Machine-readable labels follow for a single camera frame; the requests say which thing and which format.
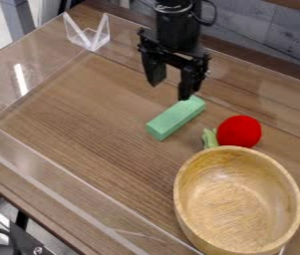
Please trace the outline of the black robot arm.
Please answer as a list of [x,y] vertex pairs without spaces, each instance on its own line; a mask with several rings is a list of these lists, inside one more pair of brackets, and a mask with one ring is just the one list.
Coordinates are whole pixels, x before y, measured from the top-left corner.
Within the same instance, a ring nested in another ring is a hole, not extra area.
[[180,70],[177,99],[186,101],[206,78],[209,53],[198,41],[201,0],[156,0],[154,29],[140,28],[138,50],[150,85],[166,79],[166,66]]

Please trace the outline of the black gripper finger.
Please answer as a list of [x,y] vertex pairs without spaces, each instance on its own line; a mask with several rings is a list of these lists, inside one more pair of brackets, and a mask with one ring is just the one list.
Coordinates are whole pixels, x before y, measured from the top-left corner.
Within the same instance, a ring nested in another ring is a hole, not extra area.
[[150,85],[156,87],[166,78],[165,61],[150,53],[142,53],[142,62]]
[[205,79],[206,69],[204,66],[188,65],[180,72],[180,83],[177,98],[186,101],[189,97],[200,90],[201,83]]

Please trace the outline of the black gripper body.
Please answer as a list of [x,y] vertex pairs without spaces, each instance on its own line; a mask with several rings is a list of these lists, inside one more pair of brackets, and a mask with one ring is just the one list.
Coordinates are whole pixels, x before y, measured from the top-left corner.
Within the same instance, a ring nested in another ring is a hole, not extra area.
[[140,28],[140,52],[150,53],[165,61],[165,67],[182,69],[204,66],[208,69],[208,54],[198,44],[200,15],[194,10],[156,11],[154,29]]

